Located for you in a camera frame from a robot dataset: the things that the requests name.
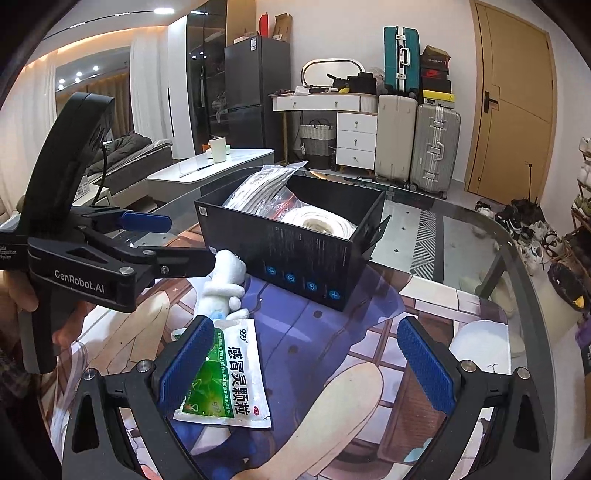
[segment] ceiling light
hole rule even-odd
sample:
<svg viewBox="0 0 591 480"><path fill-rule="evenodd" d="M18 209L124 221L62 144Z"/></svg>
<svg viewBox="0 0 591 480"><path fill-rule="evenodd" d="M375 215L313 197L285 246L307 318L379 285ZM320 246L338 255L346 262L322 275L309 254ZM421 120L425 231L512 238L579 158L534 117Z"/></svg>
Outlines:
<svg viewBox="0 0 591 480"><path fill-rule="evenodd" d="M174 8L155 8L154 13L156 15L172 15L174 13Z"/></svg>

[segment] open cardboard box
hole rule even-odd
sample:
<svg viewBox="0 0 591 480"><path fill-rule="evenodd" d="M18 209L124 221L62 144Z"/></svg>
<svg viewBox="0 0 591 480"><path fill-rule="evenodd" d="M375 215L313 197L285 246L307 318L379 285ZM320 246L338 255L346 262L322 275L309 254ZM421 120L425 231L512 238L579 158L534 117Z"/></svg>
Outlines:
<svg viewBox="0 0 591 480"><path fill-rule="evenodd" d="M291 25L293 17L289 14L275 16L275 27L273 28L273 39L286 41L289 43L291 38Z"/></svg>
<svg viewBox="0 0 591 480"><path fill-rule="evenodd" d="M223 207L252 173L246 168L195 201L203 239L214 251L230 250L250 275L342 311L382 238L385 193L366 187L293 175L287 187L302 202L357 225L350 239Z"/></svg>

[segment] plastic bag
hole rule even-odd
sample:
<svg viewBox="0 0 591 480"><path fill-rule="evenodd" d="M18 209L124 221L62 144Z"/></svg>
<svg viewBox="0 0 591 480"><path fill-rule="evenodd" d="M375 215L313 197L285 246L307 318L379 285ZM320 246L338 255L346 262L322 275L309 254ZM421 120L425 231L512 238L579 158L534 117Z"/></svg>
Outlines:
<svg viewBox="0 0 591 480"><path fill-rule="evenodd" d="M307 164L306 161L292 163L286 167L265 165L232 193L223 206L246 213L255 213L262 203L272 199L289 181L290 177Z"/></svg>
<svg viewBox="0 0 591 480"><path fill-rule="evenodd" d="M213 348L174 413L175 420L269 428L254 319L216 320L214 327Z"/></svg>
<svg viewBox="0 0 591 480"><path fill-rule="evenodd" d="M255 215L348 240L356 226L341 216L300 201L287 187L259 205Z"/></svg>

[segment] blue gripper pad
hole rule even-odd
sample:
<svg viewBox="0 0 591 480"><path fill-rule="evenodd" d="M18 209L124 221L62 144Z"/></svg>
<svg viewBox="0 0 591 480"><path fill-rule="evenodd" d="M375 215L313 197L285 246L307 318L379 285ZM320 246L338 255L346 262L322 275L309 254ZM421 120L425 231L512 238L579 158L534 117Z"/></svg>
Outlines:
<svg viewBox="0 0 591 480"><path fill-rule="evenodd" d="M431 349L408 321L398 324L398 346L435 410L451 415L456 406L453 381Z"/></svg>
<svg viewBox="0 0 591 480"><path fill-rule="evenodd" d="M180 407L212 346L213 322L199 316L160 353L154 362L152 390L162 415L168 417Z"/></svg>
<svg viewBox="0 0 591 480"><path fill-rule="evenodd" d="M118 223L128 232L167 233L173 227L170 217L139 212L125 212Z"/></svg>

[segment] bag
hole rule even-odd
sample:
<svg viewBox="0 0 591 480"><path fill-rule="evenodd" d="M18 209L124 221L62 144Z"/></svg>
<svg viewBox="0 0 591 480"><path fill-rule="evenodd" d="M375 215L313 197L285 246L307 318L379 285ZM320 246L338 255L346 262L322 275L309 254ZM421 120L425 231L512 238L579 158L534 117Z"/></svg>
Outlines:
<svg viewBox="0 0 591 480"><path fill-rule="evenodd" d="M329 170L330 158L336 145L336 128L324 118L312 120L309 125L300 125L300 137L302 158L308 160L308 168Z"/></svg>
<svg viewBox="0 0 591 480"><path fill-rule="evenodd" d="M459 113L441 106L419 105L410 181L421 190L447 197L459 139Z"/></svg>
<svg viewBox="0 0 591 480"><path fill-rule="evenodd" d="M397 95L381 95L378 112L375 174L406 182L413 157L417 101Z"/></svg>
<svg viewBox="0 0 591 480"><path fill-rule="evenodd" d="M395 90L418 96L420 75L418 31L405 27L384 27L386 84Z"/></svg>

